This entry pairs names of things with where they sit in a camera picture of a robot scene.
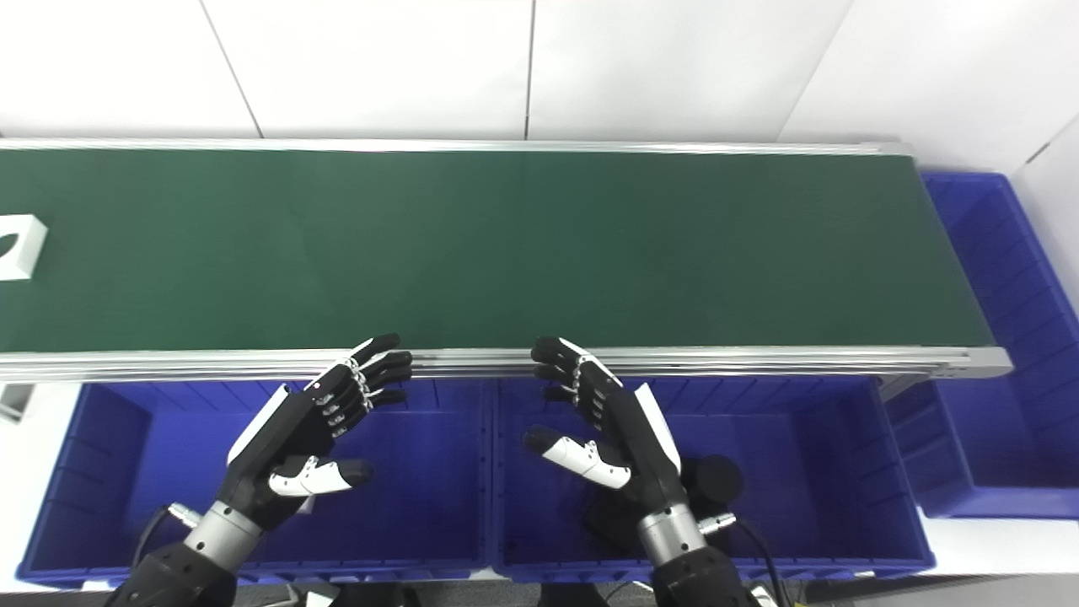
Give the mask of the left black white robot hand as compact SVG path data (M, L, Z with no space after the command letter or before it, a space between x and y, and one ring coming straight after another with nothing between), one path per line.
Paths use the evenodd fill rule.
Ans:
M400 335L370 337L302 389L283 384L228 452L215 500L262 533L277 529L313 496L367 483L373 465L331 458L338 439L378 406L404 402L412 376Z

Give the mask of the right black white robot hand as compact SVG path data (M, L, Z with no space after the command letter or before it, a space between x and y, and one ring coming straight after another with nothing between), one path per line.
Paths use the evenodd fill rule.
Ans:
M525 447L620 492L645 516L670 515L689 503L674 439L647 385L626 387L592 353L564 337L537 337L531 358L535 377L551 382L545 399L572 405L601 438L571 437L536 424L523 437Z

